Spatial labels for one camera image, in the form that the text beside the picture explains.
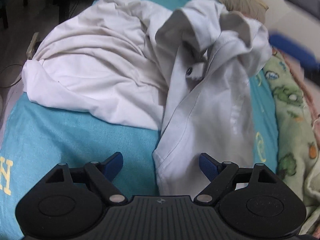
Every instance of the metal rivet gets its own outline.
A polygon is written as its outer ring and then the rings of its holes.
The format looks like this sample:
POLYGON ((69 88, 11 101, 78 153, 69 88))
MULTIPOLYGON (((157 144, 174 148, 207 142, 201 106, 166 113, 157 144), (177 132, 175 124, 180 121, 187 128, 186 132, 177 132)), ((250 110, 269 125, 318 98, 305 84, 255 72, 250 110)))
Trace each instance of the metal rivet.
POLYGON ((190 75, 191 73, 192 73, 192 68, 190 67, 190 68, 187 69, 186 75, 188 76, 188 75, 190 75))
POLYGON ((210 195, 203 194, 203 195, 199 195, 197 197, 197 200, 203 203, 208 203, 212 200, 212 197, 210 195))
POLYGON ((158 199, 157 199, 157 202, 158 202, 159 204, 162 204, 162 203, 165 202, 165 200, 164 200, 163 198, 158 198, 158 199))
POLYGON ((113 203, 120 203, 120 202, 125 200, 125 197, 122 196, 122 195, 117 194, 117 195, 112 195, 109 199, 113 203))

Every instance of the green blanket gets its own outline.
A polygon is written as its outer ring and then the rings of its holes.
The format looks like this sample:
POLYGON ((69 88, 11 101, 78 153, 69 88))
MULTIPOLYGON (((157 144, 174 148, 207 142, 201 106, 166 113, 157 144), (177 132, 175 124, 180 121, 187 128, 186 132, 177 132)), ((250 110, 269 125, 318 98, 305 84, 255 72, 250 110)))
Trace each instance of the green blanket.
POLYGON ((282 55, 273 56, 263 68, 276 103, 279 129, 277 175, 298 195, 307 208, 301 234, 314 230, 320 214, 320 161, 303 92, 295 83, 282 55))

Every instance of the yellow printed letter n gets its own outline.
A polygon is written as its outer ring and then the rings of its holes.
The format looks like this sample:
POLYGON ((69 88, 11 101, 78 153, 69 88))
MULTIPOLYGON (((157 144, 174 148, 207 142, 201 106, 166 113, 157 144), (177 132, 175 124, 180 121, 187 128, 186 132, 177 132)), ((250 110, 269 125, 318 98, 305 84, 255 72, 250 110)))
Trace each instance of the yellow printed letter n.
POLYGON ((11 190, 9 189, 9 185, 10 185, 10 168, 13 165, 13 161, 7 160, 5 163, 7 164, 7 170, 3 168, 4 158, 0 157, 0 190, 2 190, 1 177, 3 175, 6 180, 6 184, 3 191, 4 193, 11 195, 11 190))

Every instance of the white cloth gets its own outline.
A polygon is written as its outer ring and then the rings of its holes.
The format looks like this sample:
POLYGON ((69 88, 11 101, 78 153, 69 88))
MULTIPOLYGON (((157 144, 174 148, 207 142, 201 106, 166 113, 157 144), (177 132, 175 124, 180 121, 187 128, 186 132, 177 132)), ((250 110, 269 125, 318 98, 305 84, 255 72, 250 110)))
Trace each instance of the white cloth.
POLYGON ((160 193, 194 197, 209 183, 201 152, 252 166, 248 77, 270 56, 265 27, 215 0, 173 13, 146 0, 100 0, 57 26, 22 78, 41 105, 161 129, 160 193))
POLYGON ((140 0, 100 0, 55 27, 22 70, 29 100, 160 130, 168 86, 147 56, 145 26, 131 15, 153 10, 158 29, 172 11, 140 0))

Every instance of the turquoise blanket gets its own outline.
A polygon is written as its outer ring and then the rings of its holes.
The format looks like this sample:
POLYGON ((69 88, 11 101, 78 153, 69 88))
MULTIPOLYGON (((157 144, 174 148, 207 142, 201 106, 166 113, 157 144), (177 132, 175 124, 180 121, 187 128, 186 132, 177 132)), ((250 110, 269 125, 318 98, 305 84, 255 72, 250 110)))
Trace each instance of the turquoise blanket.
POLYGON ((159 132, 101 121, 89 113, 46 108, 24 93, 13 108, 0 150, 0 239, 22 238, 18 201, 57 163, 81 167, 119 151, 124 166, 113 183, 128 198, 156 195, 152 152, 159 132))

